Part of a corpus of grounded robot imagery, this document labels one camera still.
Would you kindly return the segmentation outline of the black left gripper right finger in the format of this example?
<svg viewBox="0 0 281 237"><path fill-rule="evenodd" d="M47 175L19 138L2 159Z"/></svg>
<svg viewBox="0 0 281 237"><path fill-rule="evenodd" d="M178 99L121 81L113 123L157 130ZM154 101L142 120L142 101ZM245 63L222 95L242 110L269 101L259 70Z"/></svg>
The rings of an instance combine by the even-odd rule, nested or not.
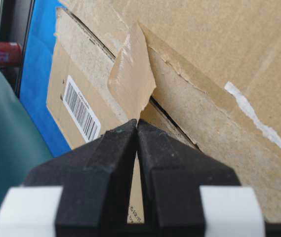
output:
<svg viewBox="0 0 281 237"><path fill-rule="evenodd" d="M139 159L148 237L263 237L256 194L235 171L140 120Z"/></svg>

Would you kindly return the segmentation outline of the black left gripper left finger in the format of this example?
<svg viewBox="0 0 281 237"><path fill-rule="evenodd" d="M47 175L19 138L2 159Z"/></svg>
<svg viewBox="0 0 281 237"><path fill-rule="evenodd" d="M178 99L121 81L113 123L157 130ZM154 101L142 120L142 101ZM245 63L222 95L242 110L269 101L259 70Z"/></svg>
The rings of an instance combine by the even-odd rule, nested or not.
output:
<svg viewBox="0 0 281 237"><path fill-rule="evenodd" d="M34 167L0 206L0 237L101 237L127 221L136 125Z"/></svg>

